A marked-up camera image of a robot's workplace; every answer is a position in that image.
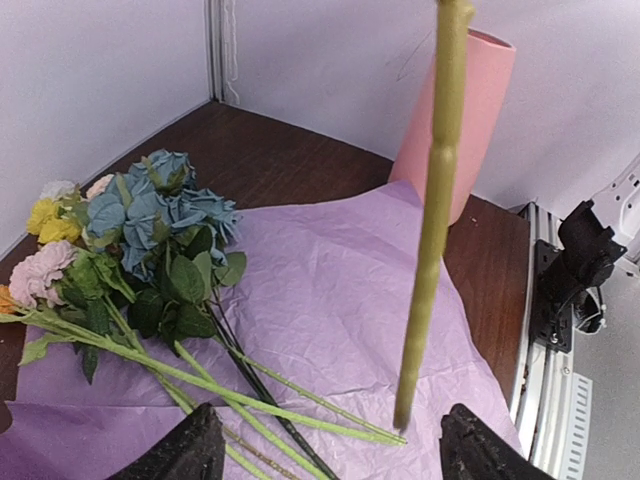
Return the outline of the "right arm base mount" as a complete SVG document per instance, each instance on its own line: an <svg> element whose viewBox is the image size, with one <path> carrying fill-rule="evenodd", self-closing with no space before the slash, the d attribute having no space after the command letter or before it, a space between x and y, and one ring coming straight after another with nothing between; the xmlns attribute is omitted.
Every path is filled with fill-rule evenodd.
<svg viewBox="0 0 640 480"><path fill-rule="evenodd" d="M578 284L563 261L563 250L538 239L534 244L534 277L529 338L556 352L572 350L572 302Z"/></svg>

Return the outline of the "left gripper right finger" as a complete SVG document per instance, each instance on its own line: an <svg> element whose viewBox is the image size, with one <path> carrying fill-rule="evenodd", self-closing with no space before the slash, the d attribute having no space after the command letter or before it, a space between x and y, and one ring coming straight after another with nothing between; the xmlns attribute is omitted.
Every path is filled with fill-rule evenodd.
<svg viewBox="0 0 640 480"><path fill-rule="evenodd" d="M442 417L441 428L444 480L550 480L464 404Z"/></svg>

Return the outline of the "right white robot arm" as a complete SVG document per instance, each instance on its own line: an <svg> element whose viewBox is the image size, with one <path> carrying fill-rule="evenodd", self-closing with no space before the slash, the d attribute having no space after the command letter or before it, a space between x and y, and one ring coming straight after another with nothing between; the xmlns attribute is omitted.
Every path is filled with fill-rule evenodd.
<svg viewBox="0 0 640 480"><path fill-rule="evenodd" d="M542 293L557 322L570 305L587 303L639 235L639 159L581 202L560 224L563 249L541 274Z"/></svg>

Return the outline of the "purple tissue paper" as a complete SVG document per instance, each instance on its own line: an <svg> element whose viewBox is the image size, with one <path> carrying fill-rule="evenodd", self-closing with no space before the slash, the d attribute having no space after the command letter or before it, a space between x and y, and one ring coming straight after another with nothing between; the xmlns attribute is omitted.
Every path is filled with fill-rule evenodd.
<svg viewBox="0 0 640 480"><path fill-rule="evenodd" d="M403 182L341 201L243 213L239 247L248 266L223 305L244 352L276 372L265 385L282 407L335 420L290 390L295 383L391 427L421 217L418 195ZM457 403L519 446L499 383L442 272L406 444L302 433L342 479L437 479L441 419ZM109 353L87 382L67 344L20 370L10 410L13 423L1 437L5 479L107 478L184 416L144 367Z"/></svg>

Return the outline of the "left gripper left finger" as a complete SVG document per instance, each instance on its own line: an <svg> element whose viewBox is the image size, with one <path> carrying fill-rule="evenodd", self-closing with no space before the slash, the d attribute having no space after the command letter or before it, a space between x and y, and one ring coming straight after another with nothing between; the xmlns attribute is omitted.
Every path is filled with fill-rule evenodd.
<svg viewBox="0 0 640 480"><path fill-rule="evenodd" d="M214 406L202 403L113 480L220 480L225 440Z"/></svg>

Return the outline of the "artificial flower bunch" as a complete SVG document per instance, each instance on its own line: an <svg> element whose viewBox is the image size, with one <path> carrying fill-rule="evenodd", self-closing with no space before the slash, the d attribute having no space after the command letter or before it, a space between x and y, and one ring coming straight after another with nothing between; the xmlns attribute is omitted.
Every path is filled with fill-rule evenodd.
<svg viewBox="0 0 640 480"><path fill-rule="evenodd" d="M400 446L401 436L347 411L340 422L281 407L232 334L220 292L242 278L247 259L234 249L234 203L199 188L185 153L158 150L125 172L82 188L45 184L26 231L36 250L1 287L1 320L36 327L23 364L68 344L87 382L102 353L148 370L184 412L194 386L219 396L269 444L317 479L333 470L300 427L370 443Z"/></svg>

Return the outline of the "pale yellow rose stem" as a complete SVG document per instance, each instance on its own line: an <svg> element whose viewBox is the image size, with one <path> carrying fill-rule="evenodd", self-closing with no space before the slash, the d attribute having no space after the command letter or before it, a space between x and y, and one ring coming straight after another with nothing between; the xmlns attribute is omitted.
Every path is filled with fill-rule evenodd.
<svg viewBox="0 0 640 480"><path fill-rule="evenodd" d="M467 31L475 9L469 1L437 3L432 144L417 266L404 336L393 427L411 421L419 368L427 344L440 261L444 254L461 136L466 81Z"/></svg>

